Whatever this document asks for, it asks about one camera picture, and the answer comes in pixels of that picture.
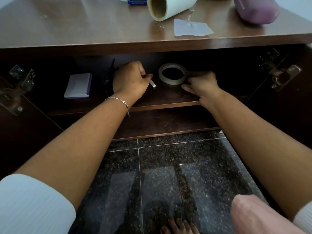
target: forearm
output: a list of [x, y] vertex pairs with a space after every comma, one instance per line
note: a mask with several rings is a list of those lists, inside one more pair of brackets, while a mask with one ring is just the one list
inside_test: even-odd
[[206, 106], [240, 157], [293, 218], [312, 200], [312, 150], [223, 90]]
[[[129, 106], [127, 95], [114, 95]], [[103, 156], [126, 115], [126, 106], [107, 99], [56, 137], [15, 173], [36, 178], [53, 187], [78, 208]]]

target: cabinet top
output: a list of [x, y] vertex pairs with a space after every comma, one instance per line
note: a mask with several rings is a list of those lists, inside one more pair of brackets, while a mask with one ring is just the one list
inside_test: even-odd
[[197, 0], [192, 21], [208, 36], [174, 36], [174, 19], [119, 0], [14, 0], [0, 9], [0, 49], [63, 46], [78, 54], [160, 52], [312, 42], [312, 22], [286, 10], [264, 26], [244, 23], [233, 0]]

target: white paper roll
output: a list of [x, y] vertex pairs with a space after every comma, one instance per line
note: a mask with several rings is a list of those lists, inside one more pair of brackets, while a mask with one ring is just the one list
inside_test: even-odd
[[[162, 74], [162, 71], [167, 69], [167, 68], [176, 68], [176, 69], [179, 69], [183, 72], [183, 77], [180, 78], [180, 79], [177, 79], [177, 80], [174, 80], [174, 79], [169, 79], [167, 77], [165, 77], [163, 74]], [[178, 84], [181, 84], [185, 81], [186, 79], [186, 73], [187, 73], [187, 70], [179, 65], [179, 64], [176, 64], [176, 63], [167, 63], [167, 64], [163, 64], [159, 70], [158, 70], [158, 75], [159, 75], [159, 78], [161, 79], [162, 82], [165, 82], [167, 84], [170, 84], [170, 85], [178, 85]]]
[[192, 7], [197, 0], [147, 0], [152, 18], [156, 21], [168, 19]]

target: blue object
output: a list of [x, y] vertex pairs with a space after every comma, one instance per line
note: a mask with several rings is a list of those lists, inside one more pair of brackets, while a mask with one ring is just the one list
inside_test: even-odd
[[131, 6], [133, 6], [133, 5], [146, 6], [147, 1], [131, 1], [131, 0], [128, 0], [128, 4]]

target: cabinet door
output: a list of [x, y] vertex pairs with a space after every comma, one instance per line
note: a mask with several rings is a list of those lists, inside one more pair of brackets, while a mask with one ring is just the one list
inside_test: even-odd
[[[0, 76], [0, 89], [11, 88]], [[23, 111], [15, 116], [0, 105], [0, 180], [62, 132], [24, 96], [20, 96], [19, 106]]]
[[299, 47], [277, 67], [292, 65], [301, 71], [278, 92], [272, 88], [272, 75], [247, 101], [246, 105], [283, 132], [312, 148], [312, 49]]

